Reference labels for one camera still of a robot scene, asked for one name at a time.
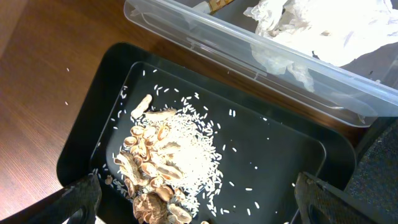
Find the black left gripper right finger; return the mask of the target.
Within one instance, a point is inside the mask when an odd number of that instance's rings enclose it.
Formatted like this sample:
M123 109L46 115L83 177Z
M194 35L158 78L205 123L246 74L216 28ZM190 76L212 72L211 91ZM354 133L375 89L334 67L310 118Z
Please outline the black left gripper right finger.
M298 174L294 196L302 223L397 223L396 218L307 172Z

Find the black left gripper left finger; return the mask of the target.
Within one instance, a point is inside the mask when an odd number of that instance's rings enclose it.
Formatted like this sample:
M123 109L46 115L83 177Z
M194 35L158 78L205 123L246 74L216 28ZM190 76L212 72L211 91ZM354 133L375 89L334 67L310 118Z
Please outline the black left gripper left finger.
M37 203L1 220L1 224L94 224L101 198L102 192L97 176L88 174Z

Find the food scraps and rice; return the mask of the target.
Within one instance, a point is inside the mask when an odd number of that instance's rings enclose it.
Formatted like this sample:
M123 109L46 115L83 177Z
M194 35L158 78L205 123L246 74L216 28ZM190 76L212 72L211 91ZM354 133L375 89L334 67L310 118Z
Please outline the food scraps and rice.
M134 221L195 223L199 198L215 211L222 186L215 130L182 98L182 107L154 108L147 94L130 113L132 126L113 162L120 178L104 181L127 202Z

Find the white napkin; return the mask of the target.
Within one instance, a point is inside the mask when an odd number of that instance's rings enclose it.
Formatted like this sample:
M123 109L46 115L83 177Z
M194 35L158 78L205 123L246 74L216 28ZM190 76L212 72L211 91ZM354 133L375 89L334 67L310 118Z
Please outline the white napkin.
M393 1L263 0L243 14L257 35L377 82L397 61Z

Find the gold foil wrapper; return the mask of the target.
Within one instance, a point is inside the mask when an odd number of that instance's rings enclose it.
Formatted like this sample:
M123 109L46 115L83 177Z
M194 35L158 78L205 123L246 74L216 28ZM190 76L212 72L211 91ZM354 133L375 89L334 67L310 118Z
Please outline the gold foil wrapper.
M233 1L234 0L207 0L197 4L193 7L193 9L198 12L203 12L205 14L212 14L227 6Z

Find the round black tray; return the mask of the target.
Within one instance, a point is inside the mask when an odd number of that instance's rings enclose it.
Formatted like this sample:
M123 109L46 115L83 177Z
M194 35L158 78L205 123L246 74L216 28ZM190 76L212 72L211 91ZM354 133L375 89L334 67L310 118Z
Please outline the round black tray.
M356 147L358 165L345 192L397 218L397 118L378 118Z

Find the black rectangular tray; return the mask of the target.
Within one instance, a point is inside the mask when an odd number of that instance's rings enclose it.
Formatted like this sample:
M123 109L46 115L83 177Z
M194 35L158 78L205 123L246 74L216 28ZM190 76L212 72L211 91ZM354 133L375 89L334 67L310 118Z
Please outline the black rectangular tray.
M200 197L195 223L299 223L294 183L308 172L344 189L356 153L342 135L295 113L183 68L133 45L108 49L57 163L68 185L91 172L120 178L113 156L147 94L156 109L182 98L215 130L222 186L215 211Z

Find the clear plastic bin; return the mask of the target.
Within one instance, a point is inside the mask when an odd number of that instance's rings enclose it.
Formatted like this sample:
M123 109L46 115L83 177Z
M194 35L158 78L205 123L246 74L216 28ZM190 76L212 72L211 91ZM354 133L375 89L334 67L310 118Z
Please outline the clear plastic bin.
M259 1L233 1L212 14L203 1L126 0L126 18L192 52L343 123L368 127L397 116L397 61L377 82L255 33L243 12Z

